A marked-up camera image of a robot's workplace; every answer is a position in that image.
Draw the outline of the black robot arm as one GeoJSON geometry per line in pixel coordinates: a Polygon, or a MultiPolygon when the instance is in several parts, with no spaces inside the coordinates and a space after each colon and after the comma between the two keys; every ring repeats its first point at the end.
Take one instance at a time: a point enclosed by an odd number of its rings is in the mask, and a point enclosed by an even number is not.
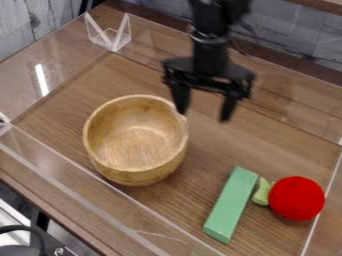
{"type": "Polygon", "coordinates": [[[257,74],[230,60],[230,27],[250,11],[251,0],[189,0],[193,8],[193,55],[162,61],[163,82],[169,85],[178,112],[185,115],[191,90],[225,97],[221,121],[229,121],[239,101],[251,97],[257,74]]]}

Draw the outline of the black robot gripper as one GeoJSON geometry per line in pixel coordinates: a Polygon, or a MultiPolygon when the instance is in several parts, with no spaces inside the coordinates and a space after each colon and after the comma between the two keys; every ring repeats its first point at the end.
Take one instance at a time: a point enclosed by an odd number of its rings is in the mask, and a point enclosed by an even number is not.
{"type": "Polygon", "coordinates": [[[239,100],[251,97],[255,73],[230,60],[230,36],[191,35],[190,56],[161,61],[163,82],[170,88],[178,112],[185,115],[190,106],[191,90],[218,93],[225,97],[221,121],[231,119],[239,100]]]}

